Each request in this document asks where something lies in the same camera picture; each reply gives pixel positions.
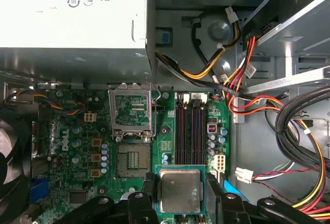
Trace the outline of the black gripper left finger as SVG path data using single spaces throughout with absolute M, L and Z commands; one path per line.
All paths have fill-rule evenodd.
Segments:
M 157 223 L 156 184 L 155 173 L 149 172 L 141 191 L 130 192 L 117 203 L 110 197 L 94 197 L 55 223 Z

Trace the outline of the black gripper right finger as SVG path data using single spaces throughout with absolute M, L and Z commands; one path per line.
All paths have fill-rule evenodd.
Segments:
M 212 223 L 319 223 L 276 198 L 262 198 L 252 205 L 226 193 L 213 174 L 205 175 L 205 207 Z

